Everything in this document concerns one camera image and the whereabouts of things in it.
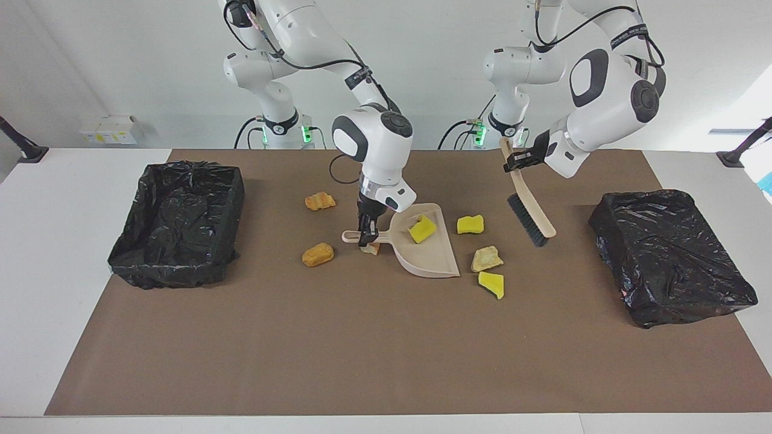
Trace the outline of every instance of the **beige dustpan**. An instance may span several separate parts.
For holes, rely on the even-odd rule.
[[[408,230],[423,214],[437,225],[437,232],[421,244],[416,244]],[[346,231],[341,237],[345,243],[359,243],[359,232]],[[404,212],[394,214],[388,231],[380,233],[375,242],[391,244],[399,263],[408,272],[429,279],[459,277],[459,267],[450,245],[442,209],[433,203],[417,204]]]

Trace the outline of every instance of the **black plastic bag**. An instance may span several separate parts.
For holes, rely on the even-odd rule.
[[[108,263],[130,285],[191,288],[225,279],[244,204],[239,168],[147,166]]]
[[[693,323],[758,304],[684,192],[604,195],[590,225],[640,327]]]

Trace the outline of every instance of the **brush head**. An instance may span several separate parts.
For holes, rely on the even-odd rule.
[[[544,247],[549,239],[545,237],[543,233],[541,233],[539,226],[537,226],[536,222],[533,220],[533,217],[531,217],[531,215],[528,213],[528,210],[523,204],[523,201],[520,200],[520,197],[517,194],[511,195],[510,198],[508,198],[506,201],[510,204],[510,208],[515,212],[515,215],[525,228],[528,236],[531,238],[531,241],[533,241],[533,244],[536,247]]]

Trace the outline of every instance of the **black pole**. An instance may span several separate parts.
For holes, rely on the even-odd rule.
[[[2,116],[0,116],[0,131],[5,133],[22,150],[22,157],[19,159],[19,163],[37,163],[48,152],[47,147],[38,146],[34,141],[24,137]]]
[[[719,160],[728,168],[743,168],[743,163],[740,163],[740,156],[743,152],[750,149],[754,143],[758,142],[762,137],[772,130],[772,117],[764,121],[764,124],[755,130],[747,139],[734,151],[729,152],[717,152]]]

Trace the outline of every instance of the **yellow sponge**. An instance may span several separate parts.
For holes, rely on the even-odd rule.
[[[483,271],[477,277],[477,282],[481,287],[496,295],[497,299],[501,300],[504,298],[504,276]]]
[[[474,217],[462,217],[456,224],[459,235],[463,233],[483,233],[485,230],[485,220],[481,215]]]
[[[421,244],[436,230],[437,225],[430,218],[421,214],[421,217],[418,217],[418,223],[410,228],[410,236],[413,237],[416,244]]]

